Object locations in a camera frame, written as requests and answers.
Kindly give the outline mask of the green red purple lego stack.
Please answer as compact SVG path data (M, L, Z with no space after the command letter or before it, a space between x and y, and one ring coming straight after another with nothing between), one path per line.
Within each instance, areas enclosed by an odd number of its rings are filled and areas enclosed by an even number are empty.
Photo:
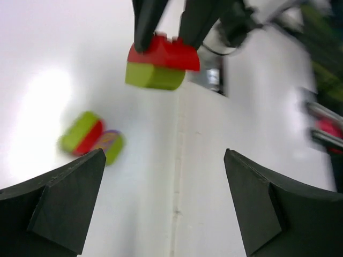
M83 156L101 148L106 166L113 164L124 148L124 136L118 130L106 130L104 120L91 111L82 112L59 140L62 150Z

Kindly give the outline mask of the red and green rounded lego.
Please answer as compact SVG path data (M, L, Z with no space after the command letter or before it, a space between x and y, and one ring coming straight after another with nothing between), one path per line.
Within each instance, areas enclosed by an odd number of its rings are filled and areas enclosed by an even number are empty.
M176 90L187 71L200 71L197 50L183 42L181 37L167 38L153 35L148 49L137 52L131 46L125 72L125 83L140 88Z

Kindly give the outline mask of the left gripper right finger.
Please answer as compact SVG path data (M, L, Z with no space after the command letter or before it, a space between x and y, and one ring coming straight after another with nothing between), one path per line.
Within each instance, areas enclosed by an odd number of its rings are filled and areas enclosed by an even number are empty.
M224 163L247 256L342 256L342 194L228 149Z

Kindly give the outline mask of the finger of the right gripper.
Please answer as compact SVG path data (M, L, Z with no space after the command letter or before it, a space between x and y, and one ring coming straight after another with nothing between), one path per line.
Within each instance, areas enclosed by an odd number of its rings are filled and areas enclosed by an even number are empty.
M241 8L241 1L188 0L181 15L178 35L184 44L198 49L218 19L233 16L236 8Z
M149 48L167 3L168 0L132 0L135 15L133 44L137 52L144 52Z

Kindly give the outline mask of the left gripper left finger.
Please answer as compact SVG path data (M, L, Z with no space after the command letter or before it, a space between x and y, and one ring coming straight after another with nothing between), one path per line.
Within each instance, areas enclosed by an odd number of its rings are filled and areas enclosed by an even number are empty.
M105 169L102 149L1 190L1 256L83 251Z

